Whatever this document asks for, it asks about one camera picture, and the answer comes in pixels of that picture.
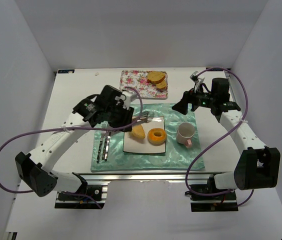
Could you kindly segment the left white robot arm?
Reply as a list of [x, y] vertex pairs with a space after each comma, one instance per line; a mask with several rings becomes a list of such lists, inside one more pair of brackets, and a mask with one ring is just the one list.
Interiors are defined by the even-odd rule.
[[101, 93], [84, 98], [73, 108], [61, 129], [53, 130], [46, 141], [28, 154], [20, 152], [15, 157], [20, 178], [38, 197], [52, 191], [85, 194], [88, 183], [80, 174], [58, 172], [54, 166], [79, 138], [98, 124], [108, 123], [104, 131], [130, 132], [134, 113], [130, 104], [140, 98], [132, 87], [120, 91], [110, 85], [104, 86]]

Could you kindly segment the orange ring donut bread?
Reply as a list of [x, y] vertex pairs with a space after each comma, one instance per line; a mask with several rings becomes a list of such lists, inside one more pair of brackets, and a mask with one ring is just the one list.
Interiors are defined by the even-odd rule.
[[166, 141], [167, 134], [163, 128], [152, 128], [147, 134], [147, 139], [152, 145], [161, 145]]

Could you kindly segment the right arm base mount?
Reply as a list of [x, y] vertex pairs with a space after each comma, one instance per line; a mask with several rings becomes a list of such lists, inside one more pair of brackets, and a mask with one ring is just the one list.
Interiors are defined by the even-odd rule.
[[[190, 188], [200, 194], [219, 194], [225, 191], [225, 189], [217, 189], [213, 179], [208, 179], [205, 184], [191, 184]], [[192, 212], [236, 212], [239, 210], [235, 192], [216, 196], [200, 196], [188, 190], [184, 195], [190, 197]]]

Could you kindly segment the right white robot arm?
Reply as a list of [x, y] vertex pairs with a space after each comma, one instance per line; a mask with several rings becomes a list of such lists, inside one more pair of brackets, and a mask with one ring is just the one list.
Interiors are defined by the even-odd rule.
[[245, 114], [236, 102], [230, 100], [230, 83], [226, 78], [214, 78], [211, 89], [203, 80], [194, 79], [195, 86], [185, 91], [181, 100], [172, 109], [183, 115], [199, 107], [209, 108], [227, 133], [213, 142], [216, 145], [230, 136], [238, 149], [240, 158], [234, 171], [215, 174], [207, 182], [207, 190], [188, 191], [202, 197], [225, 195], [232, 190], [255, 190], [274, 188], [278, 183], [281, 154], [276, 147], [268, 147], [261, 141], [245, 121]]

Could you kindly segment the long yellow bread loaf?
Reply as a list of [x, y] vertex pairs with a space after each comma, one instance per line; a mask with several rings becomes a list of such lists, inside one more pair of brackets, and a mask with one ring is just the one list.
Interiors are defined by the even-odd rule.
[[132, 131], [130, 132], [130, 135], [139, 140], [143, 140], [146, 137], [145, 130], [141, 124], [135, 125], [132, 127]]

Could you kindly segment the metal serving tongs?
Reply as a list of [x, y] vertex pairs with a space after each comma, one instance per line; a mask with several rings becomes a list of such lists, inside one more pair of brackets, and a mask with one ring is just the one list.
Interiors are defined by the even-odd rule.
[[154, 117], [154, 113], [150, 111], [143, 111], [141, 115], [135, 115], [131, 117], [131, 122], [127, 125], [128, 127], [133, 127], [141, 125], [143, 123], [148, 123]]

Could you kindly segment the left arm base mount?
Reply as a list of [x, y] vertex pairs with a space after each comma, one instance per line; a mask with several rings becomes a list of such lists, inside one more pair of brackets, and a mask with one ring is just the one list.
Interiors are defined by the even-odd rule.
[[55, 199], [55, 209], [84, 209], [101, 210], [106, 201], [107, 187], [101, 184], [92, 184], [82, 193], [69, 194], [58, 192]]

